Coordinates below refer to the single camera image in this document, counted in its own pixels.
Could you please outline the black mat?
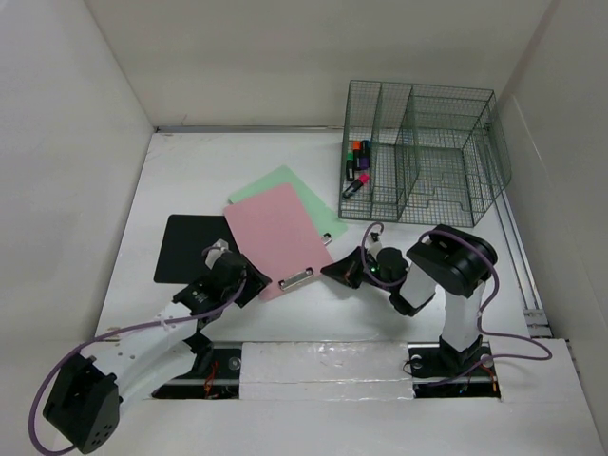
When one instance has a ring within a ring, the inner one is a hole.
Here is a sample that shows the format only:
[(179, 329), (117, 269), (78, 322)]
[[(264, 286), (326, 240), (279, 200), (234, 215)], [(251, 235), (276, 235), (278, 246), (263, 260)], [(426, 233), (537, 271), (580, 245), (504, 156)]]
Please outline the black mat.
[(224, 216), (171, 215), (165, 225), (154, 274), (160, 284), (189, 284), (203, 273), (201, 252), (219, 239), (238, 247)]

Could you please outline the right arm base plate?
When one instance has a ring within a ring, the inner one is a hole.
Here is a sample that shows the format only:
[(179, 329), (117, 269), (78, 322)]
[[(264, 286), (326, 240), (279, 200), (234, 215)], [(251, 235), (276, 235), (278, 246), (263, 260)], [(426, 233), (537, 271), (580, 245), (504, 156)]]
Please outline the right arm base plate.
[(471, 368), (490, 354), (490, 348), (482, 346), (480, 354), (453, 370), (440, 358), (437, 344), (411, 345), (402, 370), (412, 379), (415, 399), (500, 399), (502, 394), (495, 368), (487, 365)]

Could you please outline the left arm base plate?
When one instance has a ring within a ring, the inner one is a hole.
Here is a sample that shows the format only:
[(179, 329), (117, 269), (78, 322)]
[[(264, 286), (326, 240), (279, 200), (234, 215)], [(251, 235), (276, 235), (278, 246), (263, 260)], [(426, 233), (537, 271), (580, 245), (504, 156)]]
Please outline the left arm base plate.
[(191, 370), (170, 380), (152, 393), (162, 400), (232, 400), (239, 398), (241, 344), (215, 347), (206, 370)]

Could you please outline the orange highlighter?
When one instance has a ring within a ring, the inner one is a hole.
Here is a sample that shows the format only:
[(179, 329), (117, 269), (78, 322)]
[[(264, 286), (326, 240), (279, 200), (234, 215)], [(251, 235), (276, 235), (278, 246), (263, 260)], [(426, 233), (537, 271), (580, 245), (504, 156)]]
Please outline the orange highlighter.
[(357, 158), (361, 155), (362, 152), (362, 143), (359, 141), (355, 141), (352, 143), (352, 153)]

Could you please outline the green highlighter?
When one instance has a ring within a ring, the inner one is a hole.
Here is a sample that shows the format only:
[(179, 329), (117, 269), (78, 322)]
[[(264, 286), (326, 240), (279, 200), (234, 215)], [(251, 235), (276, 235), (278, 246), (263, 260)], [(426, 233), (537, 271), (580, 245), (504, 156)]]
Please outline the green highlighter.
[(355, 159), (354, 153), (349, 151), (346, 158), (346, 181), (352, 182), (355, 180)]

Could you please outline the blue highlighter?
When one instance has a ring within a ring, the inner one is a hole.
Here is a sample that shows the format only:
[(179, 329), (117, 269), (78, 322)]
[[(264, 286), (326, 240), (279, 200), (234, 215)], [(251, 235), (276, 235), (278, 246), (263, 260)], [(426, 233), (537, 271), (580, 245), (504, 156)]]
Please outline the blue highlighter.
[(369, 156), (371, 154), (372, 148), (371, 148), (370, 141), (368, 141), (368, 140), (362, 141), (362, 151), (366, 156)]

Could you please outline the pink clipboard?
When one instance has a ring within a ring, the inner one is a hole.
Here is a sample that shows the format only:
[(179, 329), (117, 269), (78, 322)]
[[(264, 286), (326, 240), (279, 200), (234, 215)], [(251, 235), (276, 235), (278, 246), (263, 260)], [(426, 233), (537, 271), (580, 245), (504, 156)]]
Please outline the pink clipboard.
[(295, 189), (283, 183), (226, 206), (223, 215), (239, 251), (271, 279), (263, 301), (285, 294), (279, 283), (333, 262)]

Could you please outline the purple highlighter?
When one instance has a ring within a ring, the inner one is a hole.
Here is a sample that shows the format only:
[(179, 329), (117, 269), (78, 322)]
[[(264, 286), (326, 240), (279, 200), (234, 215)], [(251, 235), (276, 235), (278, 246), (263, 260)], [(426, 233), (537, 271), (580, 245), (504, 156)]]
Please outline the purple highlighter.
[(358, 166), (360, 171), (368, 170), (370, 168), (370, 158), (367, 155), (360, 156)]

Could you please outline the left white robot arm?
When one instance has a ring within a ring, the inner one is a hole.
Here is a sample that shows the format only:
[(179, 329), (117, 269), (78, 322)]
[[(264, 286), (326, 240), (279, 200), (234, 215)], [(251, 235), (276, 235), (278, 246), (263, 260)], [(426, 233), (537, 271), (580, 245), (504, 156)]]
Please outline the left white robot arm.
[(113, 330), (71, 351), (42, 385), (44, 418), (89, 454), (117, 429), (127, 408), (169, 380), (211, 368), (213, 343), (201, 332), (236, 303), (244, 307), (270, 283), (245, 255), (218, 246), (203, 252), (203, 273), (150, 322)]

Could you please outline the green clipboard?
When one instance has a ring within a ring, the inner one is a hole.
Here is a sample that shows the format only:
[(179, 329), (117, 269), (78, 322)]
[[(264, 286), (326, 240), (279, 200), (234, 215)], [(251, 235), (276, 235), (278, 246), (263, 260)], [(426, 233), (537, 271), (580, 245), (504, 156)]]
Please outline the green clipboard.
[(334, 239), (337, 239), (348, 231), (347, 224), (338, 217), (336, 212), (286, 165), (279, 166), (232, 193), (228, 197), (228, 201), (237, 203), (283, 183), (289, 183), (294, 188), (320, 235), (330, 234)]

